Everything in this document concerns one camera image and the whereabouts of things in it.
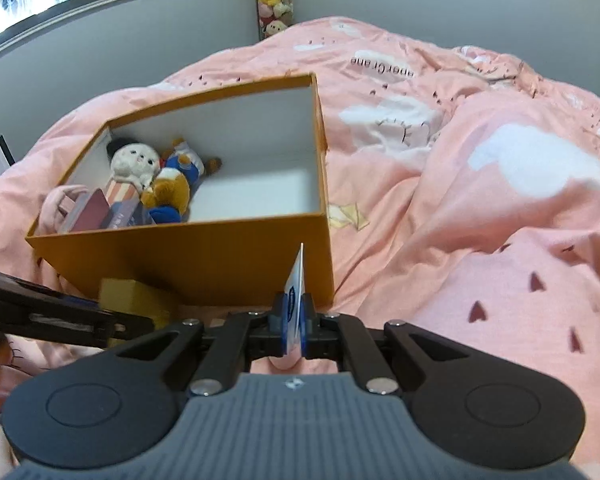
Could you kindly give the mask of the white blue price tag card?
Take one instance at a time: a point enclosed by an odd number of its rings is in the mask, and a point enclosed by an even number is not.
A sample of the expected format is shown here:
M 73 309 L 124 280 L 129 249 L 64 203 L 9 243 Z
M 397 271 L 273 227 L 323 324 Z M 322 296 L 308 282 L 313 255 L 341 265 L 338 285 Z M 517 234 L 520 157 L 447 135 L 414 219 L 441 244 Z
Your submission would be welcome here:
M 283 357 L 293 356 L 302 346 L 304 287 L 304 244 L 301 243 L 284 288 L 282 314 Z

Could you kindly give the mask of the pink fabric pouch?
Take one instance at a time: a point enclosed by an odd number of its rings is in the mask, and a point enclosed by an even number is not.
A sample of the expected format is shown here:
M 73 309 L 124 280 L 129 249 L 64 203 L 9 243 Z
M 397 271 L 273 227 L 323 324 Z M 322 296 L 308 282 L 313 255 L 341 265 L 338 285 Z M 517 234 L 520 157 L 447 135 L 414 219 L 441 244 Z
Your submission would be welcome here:
M 69 212 L 73 210 L 76 201 L 86 192 L 84 185 L 61 185 L 53 188 L 45 197 L 40 214 L 36 235 L 54 234 L 64 223 Z

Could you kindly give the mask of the gold yellow box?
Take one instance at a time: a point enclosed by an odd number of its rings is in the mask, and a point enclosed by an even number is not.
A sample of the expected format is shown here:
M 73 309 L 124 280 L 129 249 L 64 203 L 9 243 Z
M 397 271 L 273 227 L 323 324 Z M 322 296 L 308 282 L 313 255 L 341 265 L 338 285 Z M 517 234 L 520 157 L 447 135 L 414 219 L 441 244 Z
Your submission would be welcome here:
M 150 318 L 163 328 L 178 317 L 178 298 L 172 292 L 139 281 L 106 278 L 100 282 L 98 300 L 105 310 Z

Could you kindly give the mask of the dark grey box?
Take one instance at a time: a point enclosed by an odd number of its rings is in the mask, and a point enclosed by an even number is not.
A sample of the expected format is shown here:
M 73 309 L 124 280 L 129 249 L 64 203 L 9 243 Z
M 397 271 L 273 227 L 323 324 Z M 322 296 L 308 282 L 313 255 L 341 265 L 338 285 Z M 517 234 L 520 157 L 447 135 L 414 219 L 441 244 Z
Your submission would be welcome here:
M 116 215 L 117 215 L 117 207 L 111 206 L 109 211 L 106 214 L 104 220 L 102 220 L 102 224 L 99 229 L 101 230 L 111 230 L 116 226 Z

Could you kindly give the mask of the white bunny plush striped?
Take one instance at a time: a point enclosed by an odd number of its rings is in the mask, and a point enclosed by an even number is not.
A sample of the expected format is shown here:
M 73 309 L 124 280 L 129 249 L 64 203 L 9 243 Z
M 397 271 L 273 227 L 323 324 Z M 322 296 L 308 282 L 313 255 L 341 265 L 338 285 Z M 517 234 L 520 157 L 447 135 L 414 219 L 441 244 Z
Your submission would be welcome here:
M 110 179 L 104 194 L 110 205 L 140 198 L 160 170 L 160 156 L 149 145 L 131 138 L 115 138 L 107 144 Z

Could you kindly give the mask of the brown white dog plush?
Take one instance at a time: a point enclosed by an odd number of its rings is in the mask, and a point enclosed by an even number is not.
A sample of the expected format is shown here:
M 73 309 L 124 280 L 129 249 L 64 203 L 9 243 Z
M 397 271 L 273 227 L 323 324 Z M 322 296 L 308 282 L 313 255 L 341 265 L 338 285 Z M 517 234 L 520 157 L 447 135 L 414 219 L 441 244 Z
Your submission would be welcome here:
M 190 187 L 184 174 L 164 167 L 140 196 L 155 224 L 181 223 L 190 201 Z

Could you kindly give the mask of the orange cardboard box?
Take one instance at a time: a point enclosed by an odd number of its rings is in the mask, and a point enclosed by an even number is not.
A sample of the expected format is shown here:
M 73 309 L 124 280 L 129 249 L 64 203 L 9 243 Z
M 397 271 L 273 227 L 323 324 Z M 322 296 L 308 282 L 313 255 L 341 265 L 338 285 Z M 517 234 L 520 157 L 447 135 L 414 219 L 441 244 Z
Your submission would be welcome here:
M 82 294 L 107 278 L 137 280 L 201 307 L 261 307 L 296 261 L 314 304 L 334 296 L 327 218 L 327 148 L 312 74 L 231 84 L 108 120 L 62 176 L 100 188 L 118 136 L 163 152 L 185 140 L 220 170 L 196 189 L 181 223 L 41 235 L 28 243 Z

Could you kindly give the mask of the pink printed duvet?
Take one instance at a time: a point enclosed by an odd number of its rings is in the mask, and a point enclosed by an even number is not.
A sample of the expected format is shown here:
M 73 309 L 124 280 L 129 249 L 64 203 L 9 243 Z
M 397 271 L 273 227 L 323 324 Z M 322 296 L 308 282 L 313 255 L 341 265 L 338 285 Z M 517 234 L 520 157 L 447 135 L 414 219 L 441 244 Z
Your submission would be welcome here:
M 68 289 L 26 234 L 107 119 L 307 72 L 328 143 L 336 310 L 403 318 L 558 377 L 586 411 L 574 463 L 600 479 L 600 99 L 513 55 L 322 18 L 99 96 L 1 175 L 0 272 Z

